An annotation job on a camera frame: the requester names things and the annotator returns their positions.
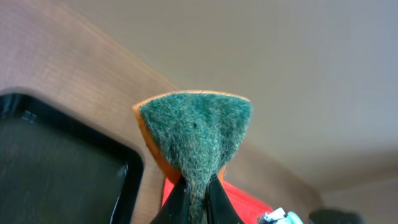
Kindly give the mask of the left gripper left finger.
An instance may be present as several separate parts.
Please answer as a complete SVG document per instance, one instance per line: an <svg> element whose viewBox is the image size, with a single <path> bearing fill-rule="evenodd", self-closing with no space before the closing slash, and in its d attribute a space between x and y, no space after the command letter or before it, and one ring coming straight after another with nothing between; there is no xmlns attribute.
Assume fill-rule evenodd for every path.
<svg viewBox="0 0 398 224"><path fill-rule="evenodd" d="M150 224L189 224L190 188L184 177L176 184L166 179L162 206Z"/></svg>

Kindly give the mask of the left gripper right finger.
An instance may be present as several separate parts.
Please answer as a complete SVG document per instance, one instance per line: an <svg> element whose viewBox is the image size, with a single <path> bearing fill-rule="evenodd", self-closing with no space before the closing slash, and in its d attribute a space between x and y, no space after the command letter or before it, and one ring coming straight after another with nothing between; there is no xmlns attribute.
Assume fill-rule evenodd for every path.
<svg viewBox="0 0 398 224"><path fill-rule="evenodd" d="M244 224L236 213L217 175L206 186L207 224Z"/></svg>

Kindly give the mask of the green and orange sponge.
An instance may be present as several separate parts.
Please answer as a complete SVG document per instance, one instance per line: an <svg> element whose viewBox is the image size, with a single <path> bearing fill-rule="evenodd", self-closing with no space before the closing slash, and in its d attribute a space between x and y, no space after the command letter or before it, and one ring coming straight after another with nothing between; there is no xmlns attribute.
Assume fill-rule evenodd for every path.
<svg viewBox="0 0 398 224"><path fill-rule="evenodd" d="M196 215L212 175L243 142L252 116L245 97L208 90L175 91L132 107L142 137L160 170L173 184L182 176L193 191Z"/></svg>

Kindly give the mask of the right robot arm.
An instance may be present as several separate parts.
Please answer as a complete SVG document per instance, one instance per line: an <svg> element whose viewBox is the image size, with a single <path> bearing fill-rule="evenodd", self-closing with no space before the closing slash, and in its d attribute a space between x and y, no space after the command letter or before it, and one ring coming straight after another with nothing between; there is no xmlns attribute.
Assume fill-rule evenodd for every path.
<svg viewBox="0 0 398 224"><path fill-rule="evenodd" d="M261 215L257 222L258 224L304 224L295 212L285 212L283 208ZM308 222L309 224L365 224L363 217L358 213L334 208L319 208L310 212Z"/></svg>

